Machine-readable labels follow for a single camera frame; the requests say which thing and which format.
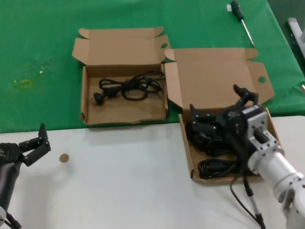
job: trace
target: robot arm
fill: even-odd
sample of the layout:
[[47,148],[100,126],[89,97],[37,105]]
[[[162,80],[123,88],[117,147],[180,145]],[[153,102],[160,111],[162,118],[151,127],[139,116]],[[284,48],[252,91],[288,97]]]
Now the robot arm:
[[[282,211],[287,218],[286,227],[304,229],[303,174],[298,173],[289,164],[278,141],[267,130],[268,114],[259,106],[258,94],[237,85],[234,85],[234,90],[240,99],[214,117],[217,128],[224,130],[241,163],[244,163],[243,167],[248,167],[253,173],[259,174],[273,190],[274,197],[282,204]],[[198,115],[192,105],[191,110],[193,129],[199,133],[211,130],[206,122],[201,122],[206,115]]]
[[[31,150],[33,151],[26,156],[23,155]],[[25,163],[26,166],[31,166],[50,150],[44,124],[41,124],[37,138],[19,143],[19,145],[15,143],[0,144],[0,226],[7,219],[11,228],[21,228],[21,225],[7,212],[21,164]]]

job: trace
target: white stand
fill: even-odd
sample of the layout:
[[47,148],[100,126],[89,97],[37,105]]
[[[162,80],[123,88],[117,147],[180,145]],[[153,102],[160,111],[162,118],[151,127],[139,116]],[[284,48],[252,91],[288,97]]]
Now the white stand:
[[305,30],[302,33],[296,18],[288,18],[288,23],[305,58]]

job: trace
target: small round object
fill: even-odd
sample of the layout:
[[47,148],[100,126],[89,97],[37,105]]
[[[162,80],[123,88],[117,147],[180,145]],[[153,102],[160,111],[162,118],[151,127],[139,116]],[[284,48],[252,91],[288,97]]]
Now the small round object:
[[68,155],[68,154],[62,154],[62,155],[59,157],[59,160],[60,160],[62,163],[66,163],[66,162],[69,160],[69,155]]

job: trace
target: white table surface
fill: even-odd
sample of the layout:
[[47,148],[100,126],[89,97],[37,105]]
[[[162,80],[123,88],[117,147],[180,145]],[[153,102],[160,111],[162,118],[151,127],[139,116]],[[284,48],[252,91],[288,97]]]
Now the white table surface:
[[[305,117],[274,118],[286,156],[305,173]],[[49,131],[52,151],[22,166],[9,212],[23,229],[257,229],[228,186],[194,183],[179,124]],[[1,134],[22,142],[36,132]],[[69,154],[67,163],[59,156]],[[264,182],[252,184],[268,229],[285,219]],[[235,185],[251,208],[242,185]]]

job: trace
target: screwdriver handle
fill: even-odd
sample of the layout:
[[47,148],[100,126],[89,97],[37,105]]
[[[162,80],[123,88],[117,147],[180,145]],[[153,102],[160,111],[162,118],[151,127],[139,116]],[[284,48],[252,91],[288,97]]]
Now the screwdriver handle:
[[231,8],[232,8],[232,12],[233,14],[236,16],[236,18],[238,19],[238,21],[241,21],[244,19],[243,13],[240,10],[240,6],[238,5],[236,0],[233,0],[231,2]]

